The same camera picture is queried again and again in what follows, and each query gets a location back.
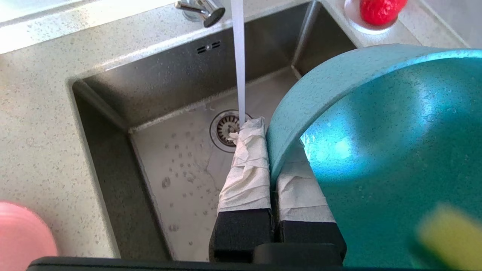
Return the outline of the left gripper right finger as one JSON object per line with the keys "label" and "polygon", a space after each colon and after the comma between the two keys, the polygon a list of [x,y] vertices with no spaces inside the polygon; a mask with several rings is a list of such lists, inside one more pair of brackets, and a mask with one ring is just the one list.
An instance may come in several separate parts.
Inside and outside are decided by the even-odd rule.
{"label": "left gripper right finger", "polygon": [[319,252],[316,261],[342,264],[347,245],[315,178],[304,145],[297,140],[277,178],[277,236],[302,252]]}

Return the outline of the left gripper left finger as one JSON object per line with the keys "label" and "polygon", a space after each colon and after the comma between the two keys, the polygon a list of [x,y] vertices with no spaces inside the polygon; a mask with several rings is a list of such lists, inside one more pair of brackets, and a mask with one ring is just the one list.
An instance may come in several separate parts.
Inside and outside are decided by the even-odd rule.
{"label": "left gripper left finger", "polygon": [[236,150],[219,194],[209,261],[250,263],[256,247],[274,241],[264,118],[248,120],[231,138]]}

